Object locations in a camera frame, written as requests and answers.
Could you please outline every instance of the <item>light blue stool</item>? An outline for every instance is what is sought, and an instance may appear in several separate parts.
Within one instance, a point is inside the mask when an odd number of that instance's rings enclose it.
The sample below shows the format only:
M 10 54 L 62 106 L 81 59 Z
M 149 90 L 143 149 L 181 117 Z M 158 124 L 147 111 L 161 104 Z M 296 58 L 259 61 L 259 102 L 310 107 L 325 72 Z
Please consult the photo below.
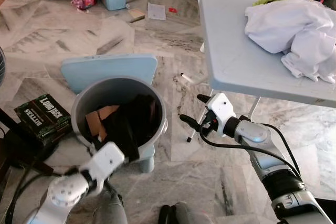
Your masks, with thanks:
M 61 72 L 71 90 L 78 94 L 87 86 L 114 76 L 134 77 L 151 85 L 157 64 L 152 54 L 99 55 L 64 60 Z M 138 162 L 143 173 L 153 171 L 154 153 L 153 144 L 140 153 Z

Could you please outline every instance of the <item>black box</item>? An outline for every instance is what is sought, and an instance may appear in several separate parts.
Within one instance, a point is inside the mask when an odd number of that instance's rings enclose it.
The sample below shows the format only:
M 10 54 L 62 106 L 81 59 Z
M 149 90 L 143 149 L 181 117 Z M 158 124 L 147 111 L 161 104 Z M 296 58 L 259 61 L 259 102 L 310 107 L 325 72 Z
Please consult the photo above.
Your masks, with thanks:
M 44 145 L 72 131 L 70 114 L 50 94 L 41 95 L 14 110 Z

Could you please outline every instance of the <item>white cloth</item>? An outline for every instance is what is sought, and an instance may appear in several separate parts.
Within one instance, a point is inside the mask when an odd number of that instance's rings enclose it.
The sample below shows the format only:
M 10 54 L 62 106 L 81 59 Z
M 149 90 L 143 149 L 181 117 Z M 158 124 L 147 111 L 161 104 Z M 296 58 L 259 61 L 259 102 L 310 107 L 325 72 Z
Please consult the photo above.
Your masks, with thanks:
M 281 61 L 295 77 L 335 83 L 336 12 L 321 3 L 283 0 L 247 7 L 245 34 Z

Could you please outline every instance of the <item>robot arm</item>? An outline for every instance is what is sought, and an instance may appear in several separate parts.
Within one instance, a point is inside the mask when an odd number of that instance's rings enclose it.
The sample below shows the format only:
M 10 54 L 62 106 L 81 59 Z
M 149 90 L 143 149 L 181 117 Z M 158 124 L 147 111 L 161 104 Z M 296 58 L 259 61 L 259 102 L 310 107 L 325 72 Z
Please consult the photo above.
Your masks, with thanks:
M 96 196 L 104 181 L 124 162 L 124 154 L 113 142 L 104 145 L 89 162 L 79 167 L 79 172 L 54 179 L 45 199 L 25 223 L 64 224 L 72 208 L 85 196 Z
M 272 142 L 270 130 L 262 124 L 236 118 L 226 95 L 218 93 L 207 100 L 208 113 L 201 126 L 209 122 L 209 128 L 217 130 L 221 136 L 228 135 L 240 145 L 260 148 L 285 159 Z M 204 129 L 197 129 L 200 125 L 188 116 L 182 115 L 180 118 L 197 131 Z M 332 224 L 313 195 L 306 190 L 301 178 L 288 165 L 264 153 L 250 150 L 248 153 L 254 170 L 272 200 L 273 210 L 280 223 Z

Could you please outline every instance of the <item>trash bin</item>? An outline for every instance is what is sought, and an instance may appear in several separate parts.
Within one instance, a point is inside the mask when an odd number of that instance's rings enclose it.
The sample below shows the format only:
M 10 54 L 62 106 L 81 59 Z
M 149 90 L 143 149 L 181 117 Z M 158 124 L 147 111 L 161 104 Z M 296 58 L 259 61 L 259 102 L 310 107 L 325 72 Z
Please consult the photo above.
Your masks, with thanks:
M 131 77 L 113 77 L 98 81 L 78 94 L 71 110 L 71 125 L 81 142 L 92 139 L 85 115 L 106 105 L 122 105 L 132 101 L 138 94 L 152 96 L 159 107 L 160 125 L 155 135 L 139 146 L 140 159 L 145 151 L 167 128 L 166 109 L 156 90 L 147 83 Z

